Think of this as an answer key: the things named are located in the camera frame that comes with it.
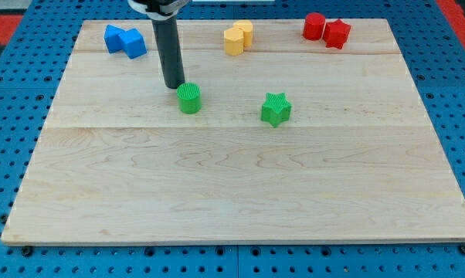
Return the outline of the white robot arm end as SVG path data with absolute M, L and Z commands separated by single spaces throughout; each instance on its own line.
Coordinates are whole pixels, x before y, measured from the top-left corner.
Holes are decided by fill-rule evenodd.
M 179 10 L 189 3 L 189 0 L 127 0 L 127 3 L 134 11 L 152 20 L 164 21 L 176 16 Z

